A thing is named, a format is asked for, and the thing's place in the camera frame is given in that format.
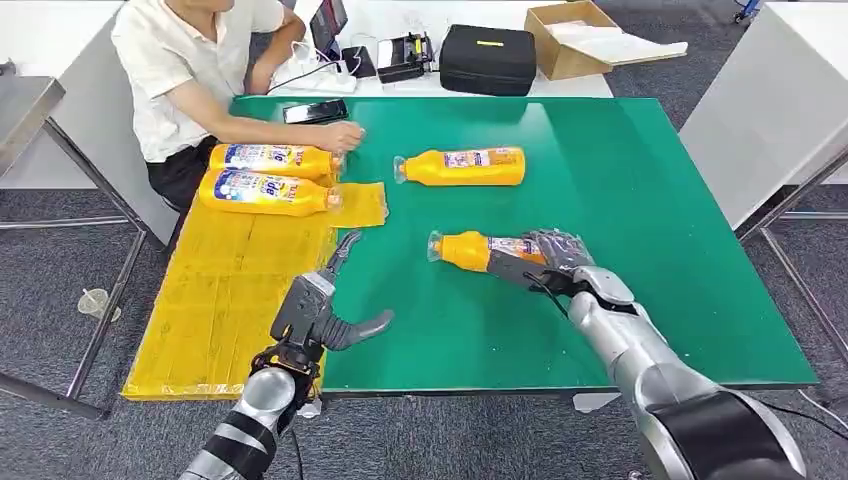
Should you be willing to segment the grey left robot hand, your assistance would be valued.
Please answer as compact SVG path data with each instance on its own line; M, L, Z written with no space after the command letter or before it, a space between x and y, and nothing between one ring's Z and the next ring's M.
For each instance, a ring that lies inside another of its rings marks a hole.
M379 335L388 328L395 317L393 310L384 310L371 320L353 324L341 319L333 310L337 277L349 258L353 245L360 238L360 230L348 231L339 241L325 267L305 275L305 279L317 288L321 297L317 319L313 322L312 336L324 348L331 351L346 350L352 345Z

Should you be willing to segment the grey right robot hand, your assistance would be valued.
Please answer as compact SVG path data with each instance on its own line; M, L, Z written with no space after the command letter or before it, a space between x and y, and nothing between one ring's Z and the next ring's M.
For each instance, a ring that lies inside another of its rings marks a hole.
M594 264L583 241L558 229L537 229L519 237L522 250L492 249L485 272L549 297L572 298L584 289L578 267Z

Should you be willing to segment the person's right hand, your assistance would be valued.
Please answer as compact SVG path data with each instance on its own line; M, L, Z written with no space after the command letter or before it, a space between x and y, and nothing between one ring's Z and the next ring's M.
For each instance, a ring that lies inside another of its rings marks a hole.
M359 147L366 131L359 124L338 121L317 127L315 145L333 153L347 153Z

